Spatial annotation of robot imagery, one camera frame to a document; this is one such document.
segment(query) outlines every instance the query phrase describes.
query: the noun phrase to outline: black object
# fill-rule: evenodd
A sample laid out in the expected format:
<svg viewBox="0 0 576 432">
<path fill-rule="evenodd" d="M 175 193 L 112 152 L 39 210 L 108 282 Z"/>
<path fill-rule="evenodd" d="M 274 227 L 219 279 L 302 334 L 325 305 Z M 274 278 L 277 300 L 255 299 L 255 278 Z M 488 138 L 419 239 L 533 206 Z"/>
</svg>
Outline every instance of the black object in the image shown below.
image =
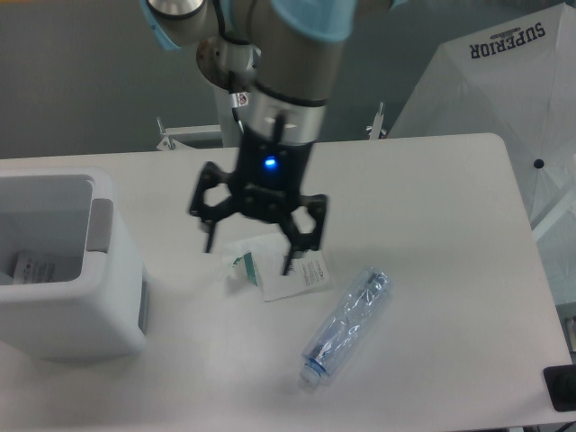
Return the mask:
<svg viewBox="0 0 576 432">
<path fill-rule="evenodd" d="M 575 424 L 576 424 L 576 421 L 571 421 L 570 423 L 566 423 L 562 427 L 558 427 L 554 432 L 564 432 L 565 430 L 570 429 Z"/>
<path fill-rule="evenodd" d="M 233 173 L 225 173 L 213 162 L 207 162 L 200 173 L 189 212 L 200 218 L 208 232 L 205 252 L 212 248 L 216 224 L 236 212 L 266 223 L 277 223 L 290 241 L 282 271 L 286 275 L 296 253 L 320 249 L 328 197 L 300 195 L 313 143 L 283 144 L 284 125 L 285 118 L 276 117 L 271 140 L 246 126 L 236 169 Z M 204 194 L 220 184 L 228 186 L 230 196 L 211 207 L 205 203 Z M 292 212 L 299 207 L 305 207 L 315 221 L 310 233 L 300 233 L 294 223 Z"/>
<path fill-rule="evenodd" d="M 212 0 L 214 5 L 214 12 L 216 13 L 216 20 L 218 21 L 218 34 L 229 43 L 234 45 L 249 45 L 250 42 L 247 40 L 236 39 L 229 35 L 226 30 L 226 19 L 224 18 L 224 12 L 222 11 L 222 4 L 220 0 Z"/>
<path fill-rule="evenodd" d="M 576 364 L 546 367 L 544 379 L 554 409 L 576 411 Z"/>
<path fill-rule="evenodd" d="M 146 334 L 146 328 L 148 326 L 148 311 L 149 311 L 149 289 L 148 282 L 142 278 L 142 294 L 140 296 L 140 309 L 138 313 L 138 327 L 142 330 L 142 333 Z"/>
<path fill-rule="evenodd" d="M 311 101 L 308 99 L 301 99 L 300 97 L 292 97 L 287 96 L 286 94 L 278 93 L 274 89 L 269 86 L 263 85 L 262 83 L 255 81 L 254 87 L 260 90 L 265 95 L 269 95 L 273 99 L 277 99 L 282 102 L 286 102 L 287 104 L 292 105 L 299 105 L 299 106 L 309 106 L 309 107 L 320 107 L 325 106 L 328 103 L 326 99 L 318 99 L 315 101 Z"/>
</svg>

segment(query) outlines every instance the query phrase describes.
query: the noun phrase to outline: robotic arm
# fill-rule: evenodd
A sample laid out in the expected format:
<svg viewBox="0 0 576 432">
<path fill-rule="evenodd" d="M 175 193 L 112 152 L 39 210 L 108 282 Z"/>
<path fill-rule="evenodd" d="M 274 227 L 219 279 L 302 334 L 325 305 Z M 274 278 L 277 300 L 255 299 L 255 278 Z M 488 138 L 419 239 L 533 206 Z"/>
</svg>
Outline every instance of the robotic arm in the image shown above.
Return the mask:
<svg viewBox="0 0 576 432">
<path fill-rule="evenodd" d="M 352 31 L 356 0 L 141 1 L 147 2 L 145 14 L 165 46 L 216 37 L 214 81 L 231 93 L 252 87 L 247 118 L 238 129 L 235 170 L 225 173 L 208 162 L 193 195 L 189 212 L 208 233 L 206 252 L 217 223 L 240 212 L 280 226 L 291 244 L 286 275 L 297 254 L 320 248 L 328 197 L 304 196 L 300 189 Z M 362 5 L 390 7 L 391 2 Z M 255 76 L 251 45 L 261 50 Z M 220 184 L 228 186 L 230 196 L 211 207 L 205 192 Z M 294 223 L 292 213 L 299 207 L 315 221 L 310 233 Z"/>
</svg>

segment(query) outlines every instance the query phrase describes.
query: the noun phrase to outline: black cable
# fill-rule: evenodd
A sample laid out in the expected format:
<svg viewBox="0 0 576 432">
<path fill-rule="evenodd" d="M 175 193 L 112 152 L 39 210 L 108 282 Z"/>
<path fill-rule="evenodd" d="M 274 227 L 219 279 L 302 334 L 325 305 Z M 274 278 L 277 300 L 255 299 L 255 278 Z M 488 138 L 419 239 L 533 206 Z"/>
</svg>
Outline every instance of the black cable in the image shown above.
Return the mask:
<svg viewBox="0 0 576 432">
<path fill-rule="evenodd" d="M 226 34 L 226 20 L 224 19 L 224 12 L 220 0 L 212 0 L 214 4 L 214 12 L 216 13 L 216 20 L 218 21 L 218 34 L 224 36 Z"/>
<path fill-rule="evenodd" d="M 234 89 L 232 88 L 234 84 L 234 79 L 236 78 L 236 74 L 232 71 L 228 73 L 228 94 L 234 94 Z M 244 133 L 244 126 L 242 125 L 242 121 L 240 121 L 240 117 L 238 116 L 238 108 L 236 106 L 232 106 L 232 117 L 234 117 L 234 122 L 237 123 L 238 127 L 240 128 L 240 135 Z"/>
<path fill-rule="evenodd" d="M 570 429 L 575 424 L 576 424 L 576 421 L 571 421 L 570 423 L 566 423 L 564 426 L 556 429 L 554 432 L 564 432 L 565 430 Z"/>
</svg>

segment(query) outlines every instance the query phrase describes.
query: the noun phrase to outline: white umbrella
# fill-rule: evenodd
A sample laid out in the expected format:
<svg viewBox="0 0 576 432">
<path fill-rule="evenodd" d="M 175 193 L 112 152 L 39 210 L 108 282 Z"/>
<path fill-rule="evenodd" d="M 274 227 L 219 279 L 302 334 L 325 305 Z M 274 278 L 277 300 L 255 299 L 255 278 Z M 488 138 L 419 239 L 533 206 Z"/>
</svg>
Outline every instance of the white umbrella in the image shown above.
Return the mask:
<svg viewBox="0 0 576 432">
<path fill-rule="evenodd" d="M 571 180 L 575 71 L 576 10 L 566 4 L 451 40 L 436 51 L 390 137 L 500 135 L 533 220 Z M 556 302 L 576 301 L 573 213 L 538 246 Z"/>
</svg>

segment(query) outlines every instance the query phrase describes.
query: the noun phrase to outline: gray wall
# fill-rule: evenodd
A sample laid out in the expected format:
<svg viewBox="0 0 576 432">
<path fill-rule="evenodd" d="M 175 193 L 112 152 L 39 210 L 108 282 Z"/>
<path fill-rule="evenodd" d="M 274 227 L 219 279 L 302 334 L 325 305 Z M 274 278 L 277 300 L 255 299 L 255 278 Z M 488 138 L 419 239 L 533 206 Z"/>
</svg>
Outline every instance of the gray wall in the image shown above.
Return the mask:
<svg viewBox="0 0 576 432">
<path fill-rule="evenodd" d="M 442 41 L 558 3 L 411 0 L 365 17 L 322 140 L 362 139 L 380 100 L 391 126 Z M 215 123 L 194 54 L 162 51 L 137 0 L 0 3 L 0 158 L 152 150 L 157 115 L 167 127 Z"/>
</svg>

